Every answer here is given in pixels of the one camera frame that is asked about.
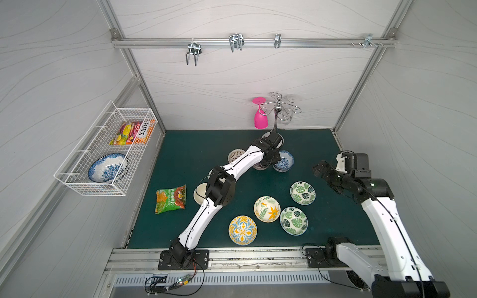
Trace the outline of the white maroon leaf bowl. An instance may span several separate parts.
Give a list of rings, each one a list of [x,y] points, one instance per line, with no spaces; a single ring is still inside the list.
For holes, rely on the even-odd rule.
[[[242,156],[244,153],[245,153],[245,150],[242,150],[242,149],[232,150],[227,156],[227,161],[229,163],[232,163],[233,161],[237,160],[240,156]]]

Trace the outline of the green leaf bowl back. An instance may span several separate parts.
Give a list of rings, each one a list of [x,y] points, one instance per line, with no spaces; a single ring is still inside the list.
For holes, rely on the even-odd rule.
[[[308,206],[316,199],[315,189],[305,181],[297,181],[289,190],[292,200],[300,205]]]

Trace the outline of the green leaf bowl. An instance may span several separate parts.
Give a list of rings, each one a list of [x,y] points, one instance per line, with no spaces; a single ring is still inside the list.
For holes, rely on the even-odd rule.
[[[292,200],[300,205],[308,206],[316,199],[315,189],[305,181],[297,181],[289,190]]]
[[[305,213],[297,207],[286,207],[282,210],[279,218],[282,229],[292,236],[303,235],[309,225]]]

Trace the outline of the green leaf bowl front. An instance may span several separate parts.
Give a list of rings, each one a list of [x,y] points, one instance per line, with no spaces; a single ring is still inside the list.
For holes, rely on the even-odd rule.
[[[309,225],[305,213],[297,207],[286,207],[282,210],[279,218],[282,229],[292,236],[303,235]]]

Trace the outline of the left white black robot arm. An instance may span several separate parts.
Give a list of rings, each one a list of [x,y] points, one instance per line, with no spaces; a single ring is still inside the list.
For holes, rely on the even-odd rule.
[[[233,162],[215,166],[208,178],[205,199],[186,229],[175,238],[168,252],[171,259],[185,268],[192,262],[191,255],[213,217],[228,205],[236,192],[236,182],[254,165],[270,166],[281,160],[279,150],[284,140],[275,130],[256,139],[248,149]]]

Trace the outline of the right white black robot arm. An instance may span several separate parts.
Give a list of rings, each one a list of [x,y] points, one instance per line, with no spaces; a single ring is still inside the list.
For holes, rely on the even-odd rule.
[[[346,162],[341,158],[337,166],[321,161],[313,172],[335,192],[352,194],[375,230],[386,266],[368,257],[347,237],[328,239],[322,253],[325,260],[349,267],[370,288],[374,298],[450,297],[446,283],[436,280],[419,257],[402,224],[389,184],[371,178],[366,161]]]

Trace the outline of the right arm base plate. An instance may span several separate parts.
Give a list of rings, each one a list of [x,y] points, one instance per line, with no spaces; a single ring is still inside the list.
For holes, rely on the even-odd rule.
[[[311,247],[304,249],[309,268],[338,268],[342,263],[326,248]]]

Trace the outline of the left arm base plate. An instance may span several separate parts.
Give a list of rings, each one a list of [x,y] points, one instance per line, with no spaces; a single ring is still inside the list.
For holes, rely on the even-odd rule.
[[[194,265],[202,269],[208,269],[209,250],[194,250],[185,257],[182,264],[176,261],[169,250],[160,253],[157,269],[159,271],[192,270]]]

